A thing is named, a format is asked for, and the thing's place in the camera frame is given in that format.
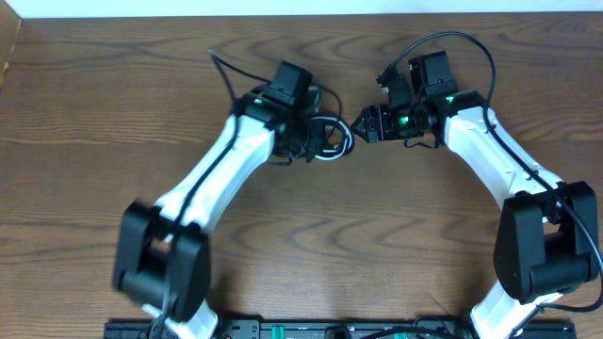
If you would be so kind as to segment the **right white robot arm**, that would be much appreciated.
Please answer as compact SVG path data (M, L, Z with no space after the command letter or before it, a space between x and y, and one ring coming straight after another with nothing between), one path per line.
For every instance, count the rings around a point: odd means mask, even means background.
M499 125L478 92L458 90L445 52L412 58L409 71L404 77L388 66L377 78L388 104L364 108L351 129L368 143L408 142L431 133L436 144L465 161L496 200L501 210L493 255L497 281L458 334L560 334L561 327L538 328L531 320L601 270L594 191L540 166Z

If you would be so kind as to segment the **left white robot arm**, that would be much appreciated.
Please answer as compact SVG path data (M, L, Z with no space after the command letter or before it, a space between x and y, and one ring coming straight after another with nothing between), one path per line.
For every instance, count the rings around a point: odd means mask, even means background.
M113 286L153 315L141 338L208 338L218 325L206 296L210 240L242 184L273 155L311 160L320 138L311 124L321 85L282 62L239 98L202 160L154 204L132 202L122 215Z

